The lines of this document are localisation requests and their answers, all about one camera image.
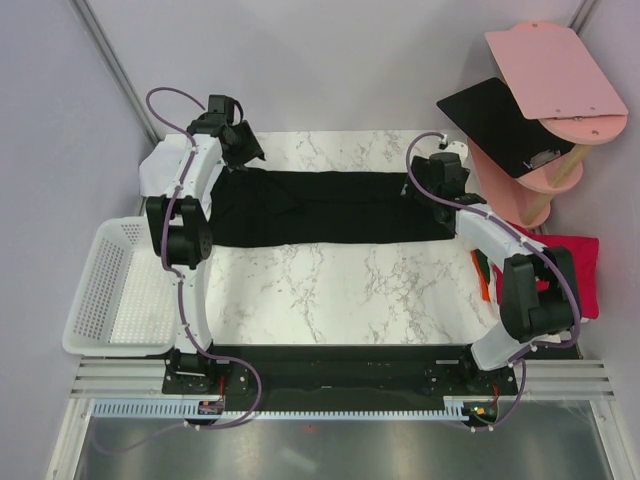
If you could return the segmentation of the black t-shirt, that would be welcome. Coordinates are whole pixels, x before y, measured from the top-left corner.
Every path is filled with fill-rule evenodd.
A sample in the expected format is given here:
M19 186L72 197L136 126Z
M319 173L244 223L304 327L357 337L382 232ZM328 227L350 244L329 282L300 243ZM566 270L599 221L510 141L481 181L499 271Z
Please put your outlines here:
M452 239L429 206L401 194L404 184L402 173L225 170L211 191L212 241L261 248Z

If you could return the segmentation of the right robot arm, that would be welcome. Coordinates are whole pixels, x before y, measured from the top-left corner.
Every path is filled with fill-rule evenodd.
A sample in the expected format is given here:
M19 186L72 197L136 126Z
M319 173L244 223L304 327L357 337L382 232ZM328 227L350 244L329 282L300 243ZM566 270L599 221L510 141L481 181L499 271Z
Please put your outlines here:
M433 208L442 226L471 242L502 273L498 323L468 347L471 360L457 371L460 386L481 393L493 383L493 370L538 349L574 346L582 314L571 252L530 239L482 196L468 193L469 170L457 153L407 154L405 163L402 194Z

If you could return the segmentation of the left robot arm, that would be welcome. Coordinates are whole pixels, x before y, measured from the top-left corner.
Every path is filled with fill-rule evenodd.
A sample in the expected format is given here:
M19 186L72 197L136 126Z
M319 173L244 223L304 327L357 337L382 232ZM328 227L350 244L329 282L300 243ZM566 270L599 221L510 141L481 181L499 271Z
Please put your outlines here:
M180 127L162 117L152 105L159 93L175 93L196 104L202 113ZM145 98L149 112L160 123L185 137L187 151L165 193L150 196L146 218L152 245L163 270L172 276L178 330L171 365L185 373L185 382L198 393L208 393L219 382L216 362L229 362L211 352L213 339L205 308L207 261L213 240L202 201L224 168L238 170L264 151L244 119L238 100L211 94L206 104L175 87L155 87Z

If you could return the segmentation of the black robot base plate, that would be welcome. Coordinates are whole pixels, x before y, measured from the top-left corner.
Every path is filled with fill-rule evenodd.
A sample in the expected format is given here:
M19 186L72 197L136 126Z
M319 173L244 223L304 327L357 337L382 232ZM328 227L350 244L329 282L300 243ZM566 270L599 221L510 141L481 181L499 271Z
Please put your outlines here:
M514 372L476 369L466 346L217 345L229 357L208 375L181 373L165 358L162 391L217 395L233 406L437 407L447 396L517 392Z

